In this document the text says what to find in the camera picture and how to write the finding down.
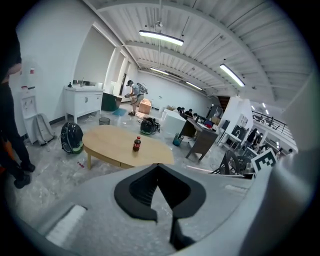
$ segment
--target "cardboard box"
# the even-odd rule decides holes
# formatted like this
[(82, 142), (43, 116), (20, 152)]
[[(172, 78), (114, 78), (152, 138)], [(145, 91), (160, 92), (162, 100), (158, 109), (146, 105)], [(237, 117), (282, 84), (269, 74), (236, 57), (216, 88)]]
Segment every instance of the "cardboard box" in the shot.
[(212, 117), (211, 122), (214, 123), (216, 126), (220, 123), (220, 118), (219, 117)]

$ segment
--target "shoe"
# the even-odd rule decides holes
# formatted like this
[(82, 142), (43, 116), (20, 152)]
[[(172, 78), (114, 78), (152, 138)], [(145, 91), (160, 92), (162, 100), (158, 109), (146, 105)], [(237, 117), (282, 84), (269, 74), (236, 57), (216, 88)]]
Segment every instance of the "shoe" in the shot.
[(26, 172), (29, 172), (29, 173), (32, 173), (36, 167), (32, 164), (32, 163), (28, 163), (28, 164), (24, 164), (23, 162), (20, 164), (21, 166), (21, 169), (26, 171)]
[(31, 183), (31, 178), (29, 175), (24, 174), (22, 179), (16, 179), (13, 184), (17, 189), (22, 189), (24, 186)]

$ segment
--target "soda bottle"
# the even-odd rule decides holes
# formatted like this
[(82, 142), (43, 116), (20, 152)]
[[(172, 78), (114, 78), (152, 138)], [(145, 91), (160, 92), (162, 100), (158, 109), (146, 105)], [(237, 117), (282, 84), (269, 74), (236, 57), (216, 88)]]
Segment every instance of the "soda bottle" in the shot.
[(134, 140), (133, 151), (139, 151), (139, 149), (140, 149), (140, 144), (141, 144), (141, 140), (140, 140), (140, 136), (138, 136), (138, 137), (136, 137), (136, 139)]

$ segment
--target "bag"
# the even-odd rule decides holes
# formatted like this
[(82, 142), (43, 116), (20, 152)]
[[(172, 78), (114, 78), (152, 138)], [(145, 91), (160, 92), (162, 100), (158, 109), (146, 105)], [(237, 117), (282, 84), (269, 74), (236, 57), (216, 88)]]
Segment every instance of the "bag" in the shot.
[(62, 149), (68, 154), (79, 154), (84, 144), (82, 142), (82, 132), (79, 125), (74, 122), (66, 122), (61, 129), (61, 145)]
[(156, 131), (160, 132), (160, 124), (151, 117), (144, 117), (140, 125), (140, 132), (145, 135), (153, 135)]
[(37, 114), (35, 116), (33, 128), (35, 137), (41, 146), (47, 144), (56, 137), (45, 114)]
[(148, 89), (146, 87), (146, 85), (142, 85), (141, 83), (137, 82), (136, 83), (139, 86), (139, 94), (148, 94)]

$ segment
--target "cabinet door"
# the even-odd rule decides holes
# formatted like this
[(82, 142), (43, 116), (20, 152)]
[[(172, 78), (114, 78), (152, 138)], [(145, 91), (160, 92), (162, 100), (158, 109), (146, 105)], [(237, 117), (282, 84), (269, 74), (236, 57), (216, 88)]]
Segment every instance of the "cabinet door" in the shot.
[(77, 116), (81, 116), (81, 114), (85, 114), (88, 112), (88, 103), (86, 95), (77, 95), (75, 99), (75, 111)]
[(100, 103), (101, 103), (101, 95), (99, 94), (92, 94), (87, 95), (87, 111), (88, 112), (95, 112), (100, 110)]

